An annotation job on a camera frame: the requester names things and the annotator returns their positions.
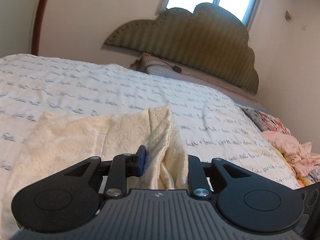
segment cream cloth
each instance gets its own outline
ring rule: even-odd
[[[131,115],[102,115],[79,119],[44,112],[13,167],[3,199],[0,239],[18,229],[11,201],[23,187],[61,171],[90,156],[112,160],[135,153],[140,145],[148,151],[138,188],[187,187],[188,156],[168,106]]]

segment upholstered headboard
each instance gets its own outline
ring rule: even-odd
[[[152,53],[256,94],[259,77],[248,40],[246,27],[233,14],[217,5],[201,3],[194,13],[172,8],[156,20],[128,22],[105,44]]]

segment pink cloth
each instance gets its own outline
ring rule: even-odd
[[[298,177],[307,176],[320,164],[320,154],[311,153],[312,142],[300,144],[295,137],[275,131],[264,131],[262,135],[281,152]]]

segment scalloped headboard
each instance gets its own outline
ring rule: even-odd
[[[172,8],[156,20],[137,20],[117,28],[107,45],[148,52],[210,73],[254,94],[259,85],[249,33],[233,14],[211,3],[194,13]]]

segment pillowcase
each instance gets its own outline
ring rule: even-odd
[[[255,110],[251,107],[240,106],[241,110],[247,117],[261,130],[263,131],[277,131],[284,134],[291,135],[291,132],[286,128],[278,118],[270,114]]]

